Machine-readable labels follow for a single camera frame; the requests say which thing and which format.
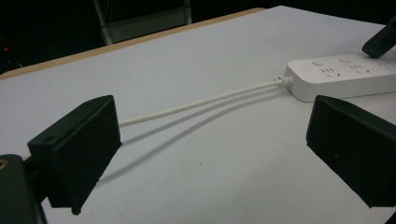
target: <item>white power strip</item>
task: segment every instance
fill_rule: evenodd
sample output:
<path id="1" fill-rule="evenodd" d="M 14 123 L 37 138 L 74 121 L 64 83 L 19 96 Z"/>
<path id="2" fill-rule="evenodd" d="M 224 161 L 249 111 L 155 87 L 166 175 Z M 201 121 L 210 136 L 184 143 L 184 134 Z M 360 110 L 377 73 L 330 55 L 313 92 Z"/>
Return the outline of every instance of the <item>white power strip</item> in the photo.
<path id="1" fill-rule="evenodd" d="M 347 98 L 396 91 L 396 49 L 379 59 L 364 53 L 291 61 L 285 77 L 288 90 L 299 100 L 317 95 Z"/>

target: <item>white power cord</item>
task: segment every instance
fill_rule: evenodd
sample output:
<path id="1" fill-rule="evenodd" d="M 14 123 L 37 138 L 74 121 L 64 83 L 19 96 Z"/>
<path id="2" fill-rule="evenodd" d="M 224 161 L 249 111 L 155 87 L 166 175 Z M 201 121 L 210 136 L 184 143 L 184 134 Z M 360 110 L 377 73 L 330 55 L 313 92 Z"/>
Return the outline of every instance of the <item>white power cord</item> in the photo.
<path id="1" fill-rule="evenodd" d="M 230 97 L 233 97 L 233 96 L 236 96 L 239 94 L 247 93 L 250 91 L 257 91 L 257 90 L 261 90 L 261 89 L 268 88 L 268 87 L 274 87 L 274 86 L 289 86 L 289 85 L 291 85 L 292 81 L 293 81 L 293 79 L 291 77 L 276 77 L 275 81 L 262 83 L 260 85 L 244 88 L 244 89 L 241 89 L 238 91 L 231 91 L 231 92 L 223 93 L 221 95 L 217 95 L 217 96 L 214 96 L 214 97 L 211 97 L 208 99 L 204 99 L 204 100 L 196 101 L 196 102 L 193 102 L 190 104 L 170 108 L 170 109 L 160 111 L 157 113 L 147 114 L 147 115 L 144 115 L 141 117 L 136 117 L 136 118 L 131 118 L 131 119 L 125 119 L 125 120 L 122 120 L 119 122 L 119 126 L 120 126 L 120 128 L 122 128 L 125 126 L 145 122 L 145 121 L 152 120 L 152 119 L 159 119 L 159 118 L 162 118 L 162 117 L 165 117 L 168 115 L 173 115 L 173 114 L 185 111 L 185 110 L 193 109 L 193 108 L 201 106 L 201 105 L 211 104 L 216 101 L 220 101 L 220 100 L 230 98 Z"/>

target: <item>dark background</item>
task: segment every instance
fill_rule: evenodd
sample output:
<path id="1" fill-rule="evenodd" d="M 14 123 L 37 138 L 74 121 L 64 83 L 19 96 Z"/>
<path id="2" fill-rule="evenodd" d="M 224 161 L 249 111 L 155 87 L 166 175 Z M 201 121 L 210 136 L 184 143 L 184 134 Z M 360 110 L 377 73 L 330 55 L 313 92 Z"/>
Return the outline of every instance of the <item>dark background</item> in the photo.
<path id="1" fill-rule="evenodd" d="M 113 0 L 112 21 L 121 21 L 182 5 L 181 0 Z M 102 0 L 106 8 L 107 0 Z M 253 7 L 287 6 L 386 24 L 396 3 L 385 0 L 191 0 L 192 22 L 204 21 Z M 105 45 L 93 1 L 8 0 L 0 13 L 0 74 Z"/>

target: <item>power strip switch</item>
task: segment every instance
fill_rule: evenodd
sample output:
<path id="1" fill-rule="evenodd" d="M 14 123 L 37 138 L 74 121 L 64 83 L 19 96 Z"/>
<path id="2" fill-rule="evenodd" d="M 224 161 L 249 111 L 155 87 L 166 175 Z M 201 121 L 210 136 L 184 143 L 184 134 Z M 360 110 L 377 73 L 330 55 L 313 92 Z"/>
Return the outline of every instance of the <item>power strip switch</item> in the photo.
<path id="1" fill-rule="evenodd" d="M 298 100 L 314 102 L 317 95 L 348 98 L 396 91 L 396 49 L 379 59 L 364 53 L 291 61 L 285 77 Z"/>

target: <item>white table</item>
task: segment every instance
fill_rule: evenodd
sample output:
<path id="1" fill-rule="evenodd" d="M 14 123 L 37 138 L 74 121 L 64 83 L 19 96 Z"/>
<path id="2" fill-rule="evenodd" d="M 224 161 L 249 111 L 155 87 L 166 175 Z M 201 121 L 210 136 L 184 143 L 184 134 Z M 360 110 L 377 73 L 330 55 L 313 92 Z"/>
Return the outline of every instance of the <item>white table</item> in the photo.
<path id="1" fill-rule="evenodd" d="M 283 76 L 288 61 L 348 54 L 383 26 L 289 7 L 168 35 L 0 81 L 0 154 L 83 102 L 112 94 L 119 119 Z M 396 93 L 347 99 L 396 123 Z M 116 154 L 79 216 L 49 223 L 383 224 L 309 147 L 312 104 L 272 88 L 122 128 Z"/>

